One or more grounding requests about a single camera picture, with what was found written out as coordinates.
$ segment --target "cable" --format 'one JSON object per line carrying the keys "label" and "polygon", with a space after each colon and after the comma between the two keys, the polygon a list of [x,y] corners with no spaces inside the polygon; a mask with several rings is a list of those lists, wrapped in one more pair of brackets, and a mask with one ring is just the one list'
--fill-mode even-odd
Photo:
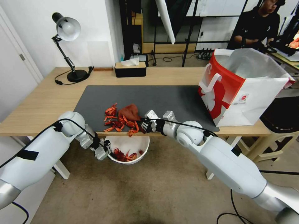
{"label": "cable", "polygon": [[247,223],[243,220],[243,218],[239,215],[239,213],[238,213],[238,211],[237,211],[237,209],[236,209],[236,206],[235,206],[235,203],[234,203],[234,199],[233,199],[233,190],[232,190],[232,189],[230,190],[230,199],[231,199],[231,203],[232,203],[232,205],[233,205],[233,208],[234,208],[234,210],[235,210],[237,216],[239,217],[239,219],[242,221],[242,223],[247,224]]}
{"label": "cable", "polygon": [[[73,85],[73,84],[78,83],[78,82],[73,82],[73,83],[63,83],[62,81],[57,80],[57,78],[58,78],[59,76],[65,74],[65,73],[67,73],[67,72],[70,72],[70,71],[71,71],[71,70],[68,70],[68,71],[66,71],[66,72],[64,72],[64,73],[61,73],[60,75],[57,75],[57,76],[54,78],[54,81],[56,82],[56,84],[58,84],[58,85]],[[93,66],[89,66],[89,67],[88,67],[87,78],[90,76],[90,73],[91,73],[92,71],[93,71]]]}
{"label": "cable", "polygon": [[274,173],[299,176],[299,172],[286,172],[286,171],[273,171],[273,170],[260,170],[261,173]]}
{"label": "cable", "polygon": [[[222,216],[224,216],[224,215],[233,215],[233,216],[237,216],[236,214],[234,214],[234,213],[230,213],[230,212],[221,213],[221,214],[218,215],[218,217],[217,217],[217,221],[216,221],[217,224],[219,224],[219,219],[220,219]],[[252,223],[252,222],[250,222],[247,218],[245,218],[245,217],[243,217],[243,216],[241,216],[241,217],[242,217],[243,219],[245,219],[247,222]]]}
{"label": "cable", "polygon": [[200,130],[203,130],[203,131],[206,131],[206,132],[210,133],[214,137],[218,137],[218,135],[216,135],[214,132],[212,132],[208,129],[205,129],[205,128],[198,127],[198,126],[194,126],[194,125],[190,125],[190,124],[183,124],[183,123],[180,123],[180,122],[170,121],[170,120],[165,120],[165,119],[160,119],[160,118],[159,119],[150,119],[150,120],[162,120],[162,121],[166,121],[166,122],[170,122],[170,123],[174,123],[174,124],[179,124],[179,125],[183,125],[183,126],[197,128],[197,129],[200,129]]}
{"label": "cable", "polygon": [[[192,58],[192,57],[195,56],[195,55],[198,55],[198,54],[193,54],[193,55],[191,55],[190,57],[188,57],[188,58],[186,58],[186,59],[190,59],[190,58]],[[162,59],[162,60],[165,61],[165,62],[172,62],[172,58],[183,58],[183,56],[163,57],[163,58],[156,58],[156,59]]]}
{"label": "cable", "polygon": [[15,206],[19,207],[21,210],[23,210],[23,212],[25,212],[26,214],[26,219],[25,221],[22,223],[22,224],[25,224],[27,222],[27,220],[29,219],[29,212],[21,205],[15,203],[15,202],[12,202],[12,204],[14,204]]}
{"label": "cable", "polygon": [[233,205],[233,208],[234,208],[236,214],[234,214],[234,213],[230,213],[230,212],[224,212],[224,213],[221,213],[220,215],[218,215],[217,220],[216,220],[216,223],[219,224],[219,219],[220,219],[222,216],[224,216],[224,215],[233,215],[233,216],[237,216],[237,217],[242,221],[242,223],[244,223],[244,224],[248,224],[248,223],[250,223],[250,224],[254,224],[253,222],[251,222],[251,221],[248,220],[247,218],[245,218],[245,217],[239,215],[239,213],[238,213],[238,211],[237,211],[237,209],[236,209],[235,203],[234,203],[234,199],[233,199],[233,190],[232,190],[232,189],[230,190],[230,199],[231,199],[231,204]]}
{"label": "cable", "polygon": [[[58,122],[60,122],[60,121],[63,121],[63,120],[68,120],[68,121],[71,121],[71,122],[73,122],[76,126],[78,126],[82,131],[84,131],[86,134],[88,134],[93,140],[95,139],[95,137],[91,134],[91,133],[89,133],[85,128],[83,128],[83,127],[81,127],[79,124],[77,124],[76,122],[74,122],[73,120],[71,120],[71,119],[68,119],[68,118],[63,118],[63,119],[60,119],[60,120],[58,120],[58,121],[56,121],[56,122],[54,122],[53,124],[51,124],[50,126],[48,126],[48,127],[46,127],[44,130],[42,130],[40,133],[38,133],[38,135],[37,136],[35,136],[27,145],[25,145],[20,151],[22,151],[22,150],[25,150],[36,138],[38,138],[42,133],[44,133],[47,129],[49,129],[50,127],[53,127],[54,125],[55,125],[55,123],[58,123]],[[2,165],[0,165],[0,169],[3,167],[3,166],[5,166],[6,164],[8,164],[11,160],[13,160],[15,157],[17,157],[17,155],[18,155],[18,153],[19,152],[17,152],[15,155],[13,155],[10,159],[8,159],[6,162],[4,162]]]}
{"label": "cable", "polygon": [[66,72],[64,72],[64,73],[61,73],[60,75],[57,75],[55,78],[54,78],[54,81],[57,83],[57,81],[59,81],[59,80],[57,80],[57,78],[59,77],[59,76],[61,76],[61,75],[64,75],[65,73],[67,73],[67,72],[70,72],[71,70],[68,70],[68,71],[66,71]]}

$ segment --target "black lamp base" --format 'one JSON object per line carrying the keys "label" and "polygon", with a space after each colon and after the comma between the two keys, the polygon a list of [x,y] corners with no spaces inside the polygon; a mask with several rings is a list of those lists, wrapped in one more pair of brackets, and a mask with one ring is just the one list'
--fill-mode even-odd
{"label": "black lamp base", "polygon": [[76,70],[76,72],[70,72],[67,78],[70,82],[81,82],[88,78],[88,73],[84,70]]}

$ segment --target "floor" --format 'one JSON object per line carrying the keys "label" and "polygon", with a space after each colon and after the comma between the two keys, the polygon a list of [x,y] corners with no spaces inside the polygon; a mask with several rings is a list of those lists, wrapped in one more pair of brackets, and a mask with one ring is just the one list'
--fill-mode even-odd
{"label": "floor", "polygon": [[[148,59],[149,59],[149,67],[154,67],[153,66],[154,60],[152,60],[153,56],[148,54]],[[182,67],[182,62],[183,62],[182,54],[156,54],[156,60],[157,60],[156,67]],[[192,54],[187,54],[185,60],[185,67],[205,67],[208,63],[209,61],[197,59],[196,54],[192,53]]]}
{"label": "floor", "polygon": [[[186,59],[186,67],[204,67],[208,63],[192,54],[187,57],[191,58]],[[181,67],[180,57],[172,60],[157,59],[157,67]],[[258,167],[298,172],[298,158],[296,142],[280,160],[262,161]],[[61,160],[71,175],[68,180],[56,175],[32,224],[214,224],[220,213],[233,212],[229,188],[217,177],[208,181],[206,169],[197,158],[167,137],[151,138],[148,153],[130,166],[108,158],[97,161],[93,152],[82,149],[77,141],[71,143]],[[299,189],[297,176],[263,176],[272,183]],[[235,193],[234,200],[239,213],[253,223],[274,223],[274,215],[248,197]],[[233,216],[219,220],[219,224],[240,223]]]}

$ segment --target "lamp shade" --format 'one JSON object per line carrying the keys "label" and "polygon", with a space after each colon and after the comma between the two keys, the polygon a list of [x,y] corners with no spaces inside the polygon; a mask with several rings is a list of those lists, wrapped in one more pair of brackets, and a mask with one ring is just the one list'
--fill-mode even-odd
{"label": "lamp shade", "polygon": [[61,39],[65,41],[77,39],[81,32],[81,26],[77,20],[70,17],[63,17],[58,12],[52,15],[52,19],[56,23],[56,30]]}

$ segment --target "light stand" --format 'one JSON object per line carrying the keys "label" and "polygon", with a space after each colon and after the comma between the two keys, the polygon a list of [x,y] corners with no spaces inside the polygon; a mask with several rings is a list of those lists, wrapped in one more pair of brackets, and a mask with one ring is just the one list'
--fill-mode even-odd
{"label": "light stand", "polygon": [[56,46],[62,53],[65,61],[71,68],[71,72],[67,75],[67,78],[70,82],[80,82],[89,77],[89,74],[85,70],[76,70],[75,65],[71,61],[69,57],[65,55],[61,47],[59,46],[59,42],[61,40],[72,41],[75,40],[81,31],[80,24],[77,20],[70,17],[63,17],[60,13],[55,12],[52,15],[52,19],[56,23],[57,33],[52,40],[55,42]]}

